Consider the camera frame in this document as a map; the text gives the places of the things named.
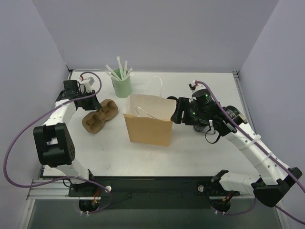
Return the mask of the brown cardboard cup carrier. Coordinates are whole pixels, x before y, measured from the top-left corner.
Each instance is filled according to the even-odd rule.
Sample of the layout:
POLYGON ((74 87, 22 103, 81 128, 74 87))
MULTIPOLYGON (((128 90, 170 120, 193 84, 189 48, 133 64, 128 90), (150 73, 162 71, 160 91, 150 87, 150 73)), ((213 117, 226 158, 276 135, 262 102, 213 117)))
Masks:
POLYGON ((82 126, 90 134, 98 133, 106 122, 112 120, 119 113, 118 106, 112 99, 105 99, 100 105, 101 109, 89 112, 82 119, 82 126))

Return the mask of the brown paper bag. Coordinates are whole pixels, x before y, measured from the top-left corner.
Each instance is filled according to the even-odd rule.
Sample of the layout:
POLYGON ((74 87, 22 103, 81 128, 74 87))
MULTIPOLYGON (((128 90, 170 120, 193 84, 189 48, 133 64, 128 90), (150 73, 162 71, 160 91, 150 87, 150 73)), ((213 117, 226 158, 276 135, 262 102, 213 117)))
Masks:
POLYGON ((159 79, 160 94, 130 94, 123 108, 129 139, 134 143, 169 146, 172 136, 171 117, 176 110, 176 101, 162 97, 163 82, 159 79))

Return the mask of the black coffee cup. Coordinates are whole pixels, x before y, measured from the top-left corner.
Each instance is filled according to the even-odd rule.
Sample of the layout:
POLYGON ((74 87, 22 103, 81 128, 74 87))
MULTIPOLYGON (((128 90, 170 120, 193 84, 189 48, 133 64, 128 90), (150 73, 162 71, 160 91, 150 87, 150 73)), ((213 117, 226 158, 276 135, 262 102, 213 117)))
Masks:
POLYGON ((196 132, 201 132, 201 133, 203 133, 203 132, 205 131, 205 129, 206 129, 206 126, 194 125, 193 128, 194 128, 194 130, 195 130, 196 132))

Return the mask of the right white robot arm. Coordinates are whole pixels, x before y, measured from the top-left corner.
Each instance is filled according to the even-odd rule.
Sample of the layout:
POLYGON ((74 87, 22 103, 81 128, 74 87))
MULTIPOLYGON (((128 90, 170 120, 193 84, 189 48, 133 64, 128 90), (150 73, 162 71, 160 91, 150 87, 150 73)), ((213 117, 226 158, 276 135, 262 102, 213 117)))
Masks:
POLYGON ((214 176, 212 191, 253 193, 265 206, 274 207, 302 176, 297 167, 289 167, 261 141, 245 116, 234 106, 218 106, 206 88, 194 91, 191 98, 171 97, 176 109, 171 120, 176 124, 210 127, 235 145, 259 173, 258 177, 222 170, 214 176))

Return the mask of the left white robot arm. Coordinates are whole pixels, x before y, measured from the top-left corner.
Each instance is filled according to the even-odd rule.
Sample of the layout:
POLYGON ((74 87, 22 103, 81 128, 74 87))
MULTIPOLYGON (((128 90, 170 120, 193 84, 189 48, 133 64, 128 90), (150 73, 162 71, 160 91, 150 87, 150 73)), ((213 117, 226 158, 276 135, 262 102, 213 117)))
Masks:
POLYGON ((75 158, 76 150, 67 125, 78 108, 86 111, 101 109, 92 89, 93 83, 91 77, 82 82, 64 81, 64 90, 55 102, 56 110, 42 126, 33 129, 39 162, 70 177, 71 183, 80 185, 80 191, 86 196, 95 194, 97 184, 92 181, 91 171, 75 158))

